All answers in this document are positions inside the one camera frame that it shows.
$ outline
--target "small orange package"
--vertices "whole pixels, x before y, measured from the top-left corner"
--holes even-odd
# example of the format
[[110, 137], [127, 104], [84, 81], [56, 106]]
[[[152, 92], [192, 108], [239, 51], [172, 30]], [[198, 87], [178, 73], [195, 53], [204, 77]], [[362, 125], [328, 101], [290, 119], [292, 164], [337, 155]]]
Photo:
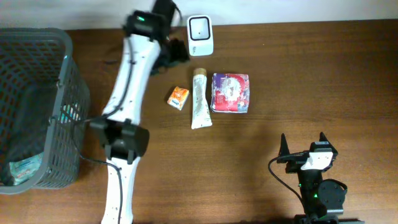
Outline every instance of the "small orange package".
[[180, 87], [175, 87], [172, 95], [169, 97], [169, 100], [167, 100], [167, 103], [181, 110], [186, 100], [188, 99], [188, 95], [189, 95], [189, 90]]

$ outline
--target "brown wooden surface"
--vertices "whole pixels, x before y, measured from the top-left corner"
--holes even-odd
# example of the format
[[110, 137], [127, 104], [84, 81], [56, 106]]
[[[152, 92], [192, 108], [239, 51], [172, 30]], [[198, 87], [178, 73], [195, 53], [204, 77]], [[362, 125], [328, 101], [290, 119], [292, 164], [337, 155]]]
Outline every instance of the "brown wooden surface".
[[[73, 58], [99, 115], [120, 60], [120, 30], [69, 32]], [[179, 37], [186, 40], [183, 30]], [[307, 150], [320, 131], [339, 151], [324, 178], [346, 183], [343, 218], [398, 220], [398, 21], [312, 22], [214, 27], [214, 54], [192, 58], [149, 80], [142, 126], [150, 130], [134, 186], [134, 218], [154, 223], [266, 221], [302, 213], [294, 194], [267, 170], [285, 133], [290, 150]], [[248, 114], [211, 114], [213, 126], [191, 130], [190, 98], [182, 111], [165, 103], [173, 86], [190, 88], [192, 71], [247, 73]], [[84, 153], [104, 159], [92, 131]], [[298, 190], [297, 176], [275, 172]], [[106, 167], [81, 162], [62, 190], [0, 195], [2, 223], [99, 223]]]

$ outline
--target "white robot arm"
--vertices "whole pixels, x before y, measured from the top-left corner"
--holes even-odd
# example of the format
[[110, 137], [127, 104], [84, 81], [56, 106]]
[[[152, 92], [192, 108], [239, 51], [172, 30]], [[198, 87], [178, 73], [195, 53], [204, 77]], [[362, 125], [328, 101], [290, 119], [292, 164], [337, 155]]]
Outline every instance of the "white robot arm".
[[161, 66], [189, 59], [182, 41], [169, 41], [175, 11], [171, 0], [157, 0], [152, 12], [135, 11], [124, 26], [126, 37], [119, 74], [102, 119], [90, 126], [105, 149], [108, 166], [108, 192], [102, 224], [131, 224], [132, 191], [138, 162], [144, 155], [148, 130], [139, 126], [141, 104], [150, 74]]

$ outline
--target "purple package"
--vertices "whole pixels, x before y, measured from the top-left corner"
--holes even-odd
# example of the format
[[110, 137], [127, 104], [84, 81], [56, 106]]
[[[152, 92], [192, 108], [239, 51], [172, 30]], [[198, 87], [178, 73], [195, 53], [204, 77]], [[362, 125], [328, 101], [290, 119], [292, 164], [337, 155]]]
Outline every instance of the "purple package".
[[249, 75], [214, 73], [211, 84], [211, 110], [220, 113], [247, 113]]

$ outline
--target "gray plastic basket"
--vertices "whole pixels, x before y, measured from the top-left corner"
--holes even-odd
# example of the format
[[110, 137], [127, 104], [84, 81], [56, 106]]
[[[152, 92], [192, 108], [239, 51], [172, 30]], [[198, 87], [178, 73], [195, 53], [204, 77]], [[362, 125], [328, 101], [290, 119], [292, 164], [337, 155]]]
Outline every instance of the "gray plastic basket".
[[[78, 176], [71, 122], [86, 119], [90, 93], [58, 29], [0, 29], [0, 194], [59, 189]], [[83, 144], [84, 125], [75, 128]], [[44, 152], [38, 171], [13, 185], [10, 162]]]

